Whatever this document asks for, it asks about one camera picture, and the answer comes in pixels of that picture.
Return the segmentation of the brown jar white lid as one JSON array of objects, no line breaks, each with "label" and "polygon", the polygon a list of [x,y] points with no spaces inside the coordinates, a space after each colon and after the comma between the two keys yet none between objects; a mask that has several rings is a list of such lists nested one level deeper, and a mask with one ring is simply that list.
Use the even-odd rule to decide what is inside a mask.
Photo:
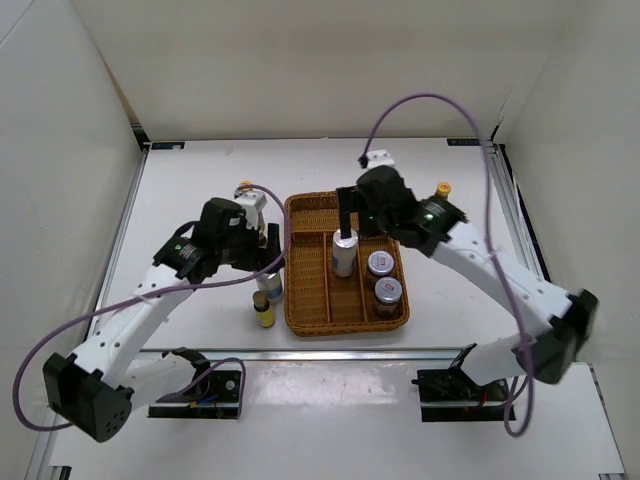
[{"label": "brown jar white lid", "polygon": [[382,319],[396,319],[400,315],[402,284],[394,277],[383,277],[374,286],[374,314]]},{"label": "brown jar white lid", "polygon": [[390,277],[395,268],[393,256],[384,250],[372,252],[367,259],[366,283],[374,288],[378,280]]}]

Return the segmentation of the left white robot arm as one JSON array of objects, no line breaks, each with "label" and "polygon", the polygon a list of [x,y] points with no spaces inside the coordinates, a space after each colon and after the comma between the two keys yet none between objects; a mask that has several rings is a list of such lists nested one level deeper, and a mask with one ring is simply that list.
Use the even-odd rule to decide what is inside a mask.
[{"label": "left white robot arm", "polygon": [[50,408],[103,443],[142,406],[164,397],[193,402],[207,397],[211,363],[194,350],[169,350],[143,367],[132,363],[170,314],[220,266],[252,278],[283,267],[279,226],[262,216],[268,197],[240,188],[231,200],[208,200],[199,219],[177,228],[130,299],[112,307],[100,328],[70,354],[53,354],[45,362]]}]

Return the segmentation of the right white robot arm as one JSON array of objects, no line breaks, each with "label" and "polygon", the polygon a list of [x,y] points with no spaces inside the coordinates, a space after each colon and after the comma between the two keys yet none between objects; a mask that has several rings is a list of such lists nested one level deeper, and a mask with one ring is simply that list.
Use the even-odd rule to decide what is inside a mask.
[{"label": "right white robot arm", "polygon": [[457,272],[512,314],[516,335],[463,348],[446,369],[431,370],[419,386],[436,401],[473,401],[483,389],[520,375],[548,385],[564,377],[589,339],[598,307],[587,290],[571,293],[488,246],[440,183],[417,199],[391,166],[367,170],[337,189],[340,228],[358,216],[361,235],[385,234]]}]

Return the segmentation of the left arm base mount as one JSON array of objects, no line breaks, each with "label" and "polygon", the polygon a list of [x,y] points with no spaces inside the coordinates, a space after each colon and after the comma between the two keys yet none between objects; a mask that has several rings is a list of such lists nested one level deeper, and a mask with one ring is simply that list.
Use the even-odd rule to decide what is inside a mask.
[{"label": "left arm base mount", "polygon": [[212,362],[202,353],[181,347],[162,352],[189,362],[193,380],[199,382],[185,393],[169,394],[148,406],[150,419],[238,420],[246,383],[246,366],[236,357]]}]

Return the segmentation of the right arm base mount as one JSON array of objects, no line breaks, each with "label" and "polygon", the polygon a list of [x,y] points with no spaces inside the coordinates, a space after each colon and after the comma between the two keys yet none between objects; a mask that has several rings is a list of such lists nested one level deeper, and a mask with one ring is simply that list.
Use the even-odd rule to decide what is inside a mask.
[{"label": "right arm base mount", "polygon": [[423,423],[498,422],[503,420],[507,381],[478,386],[462,372],[462,363],[476,347],[464,347],[445,369],[421,369],[411,384],[417,387]]}]

